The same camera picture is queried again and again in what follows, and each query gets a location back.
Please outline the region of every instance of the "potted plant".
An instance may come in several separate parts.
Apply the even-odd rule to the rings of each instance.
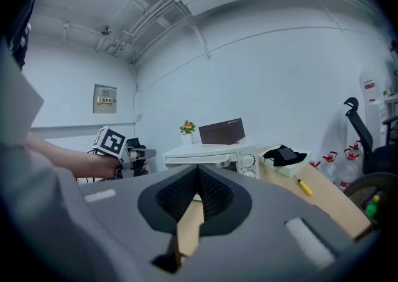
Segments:
[[[193,143],[192,133],[195,131],[195,124],[185,120],[184,125],[180,126],[181,139],[183,145],[191,145]]]

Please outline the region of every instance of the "hand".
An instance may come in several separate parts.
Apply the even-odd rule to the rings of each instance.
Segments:
[[[114,177],[115,171],[120,167],[119,160],[114,156],[93,155],[90,165],[93,171],[91,177],[110,178]]]

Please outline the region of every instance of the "white cube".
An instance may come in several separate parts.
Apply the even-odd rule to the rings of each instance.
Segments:
[[[126,142],[127,138],[125,136],[111,130],[108,126],[104,126],[97,133],[93,149],[103,154],[121,158]]]

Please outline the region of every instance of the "plastic bottle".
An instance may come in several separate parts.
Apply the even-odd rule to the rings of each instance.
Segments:
[[[356,178],[358,178],[360,167],[358,165],[358,156],[354,155],[350,148],[344,150],[346,160],[342,164],[339,170],[338,187],[344,190],[351,184]]]
[[[328,156],[323,156],[323,160],[318,167],[318,170],[333,184],[337,180],[337,164],[335,162],[337,155],[337,152],[331,151]]]
[[[319,161],[318,163],[315,164],[315,162],[313,160],[310,160],[310,165],[312,167],[314,167],[315,169],[318,169],[319,164],[321,163],[321,161]]]
[[[360,177],[362,175],[362,166],[363,166],[363,157],[364,157],[364,153],[363,153],[363,148],[361,145],[361,141],[357,140],[354,144],[354,146],[349,146],[352,153],[354,154],[354,156],[358,156],[358,158],[356,159],[356,162],[359,166],[359,170],[358,170],[358,177]]]
[[[379,195],[373,196],[373,202],[366,207],[365,213],[370,217],[373,218],[377,212],[377,204],[380,201]]]

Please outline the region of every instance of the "small flower pot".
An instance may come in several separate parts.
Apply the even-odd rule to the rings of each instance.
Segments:
[[[192,133],[191,134],[181,134],[182,145],[191,145],[192,141]]]

